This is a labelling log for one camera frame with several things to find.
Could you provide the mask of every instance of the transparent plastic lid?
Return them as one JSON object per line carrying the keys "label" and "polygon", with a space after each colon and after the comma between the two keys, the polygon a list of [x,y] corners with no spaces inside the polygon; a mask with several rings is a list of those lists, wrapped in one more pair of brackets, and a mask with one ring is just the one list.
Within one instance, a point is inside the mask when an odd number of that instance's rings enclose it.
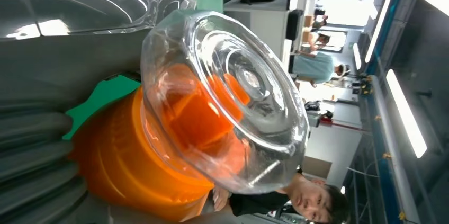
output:
{"label": "transparent plastic lid", "polygon": [[238,21],[174,11],[145,38],[141,74],[144,129],[167,163],[237,193],[289,184],[309,134],[304,105],[276,55]]}

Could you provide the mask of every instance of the window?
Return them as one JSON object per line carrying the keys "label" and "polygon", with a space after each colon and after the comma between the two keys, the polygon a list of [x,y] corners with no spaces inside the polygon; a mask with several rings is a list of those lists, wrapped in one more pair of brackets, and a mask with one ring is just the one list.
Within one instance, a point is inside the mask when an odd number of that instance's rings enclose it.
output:
{"label": "window", "polygon": [[365,26],[373,14],[373,0],[317,0],[317,6],[326,11],[329,24]]}
{"label": "window", "polygon": [[330,41],[322,50],[341,52],[346,43],[346,32],[318,31],[318,33],[330,36]]}

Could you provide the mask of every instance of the black hair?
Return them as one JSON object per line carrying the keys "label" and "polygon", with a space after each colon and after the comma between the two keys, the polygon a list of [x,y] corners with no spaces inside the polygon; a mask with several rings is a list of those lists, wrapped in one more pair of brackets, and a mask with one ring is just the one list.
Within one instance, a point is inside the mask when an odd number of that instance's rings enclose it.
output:
{"label": "black hair", "polygon": [[327,44],[329,42],[329,40],[330,40],[330,36],[322,34],[322,33],[319,33],[318,34],[318,39],[322,39],[322,43],[323,44]]}
{"label": "black hair", "polygon": [[343,73],[343,70],[346,68],[346,72],[344,75],[339,75],[340,77],[346,77],[347,75],[349,75],[349,73],[351,73],[351,67],[348,64],[340,64],[338,66],[338,71],[340,73]]}
{"label": "black hair", "polygon": [[331,205],[331,208],[328,210],[330,220],[327,224],[349,223],[349,202],[346,196],[335,186],[326,184],[325,189],[330,195]]}

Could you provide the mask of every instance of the orange plastic part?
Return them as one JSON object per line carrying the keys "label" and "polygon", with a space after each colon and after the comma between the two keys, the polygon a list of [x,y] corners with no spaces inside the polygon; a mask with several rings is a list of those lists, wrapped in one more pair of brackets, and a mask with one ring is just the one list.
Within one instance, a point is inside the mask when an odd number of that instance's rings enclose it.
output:
{"label": "orange plastic part", "polygon": [[[231,167],[212,171],[214,176],[226,179],[230,171],[239,172],[246,149],[234,135],[231,122],[213,106],[211,96],[188,67],[175,65],[166,73],[147,96],[153,108],[165,114],[161,123],[181,146],[181,155],[188,157],[187,146],[194,146]],[[249,97],[237,80],[229,74],[224,79],[238,102],[247,104]],[[240,120],[243,114],[223,83],[215,76],[208,83],[229,114]],[[173,221],[197,216],[213,184],[179,153],[171,152],[168,140],[155,136],[161,133],[155,133],[157,126],[152,124],[158,119],[151,112],[145,113],[147,121],[142,126],[142,98],[140,88],[96,112],[75,133],[70,157],[79,162],[88,189],[111,203]],[[158,106],[158,100],[165,101]]]}

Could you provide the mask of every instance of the white wall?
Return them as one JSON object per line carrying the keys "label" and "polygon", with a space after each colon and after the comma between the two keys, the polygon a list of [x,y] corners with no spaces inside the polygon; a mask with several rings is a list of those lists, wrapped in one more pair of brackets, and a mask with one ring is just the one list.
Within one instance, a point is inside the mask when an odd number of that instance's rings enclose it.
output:
{"label": "white wall", "polygon": [[[354,54],[349,45],[357,42],[360,31],[346,28],[323,28],[326,31],[346,31],[346,43],[341,53],[324,52],[334,59],[334,63],[349,64],[355,68]],[[337,91],[336,97],[339,99],[351,100],[354,96],[351,89],[333,88]],[[334,122],[347,126],[361,128],[359,107],[343,103],[333,103]],[[312,133],[306,149],[306,156],[322,159],[331,162],[327,183],[335,186],[342,186],[347,173],[347,167],[351,164],[362,133],[356,130],[346,129],[337,126],[320,125],[318,128],[311,128]]]}
{"label": "white wall", "polygon": [[331,162],[326,182],[337,187],[342,186],[347,167],[350,166],[360,142],[361,133],[325,125],[311,128],[311,131],[306,156]]}

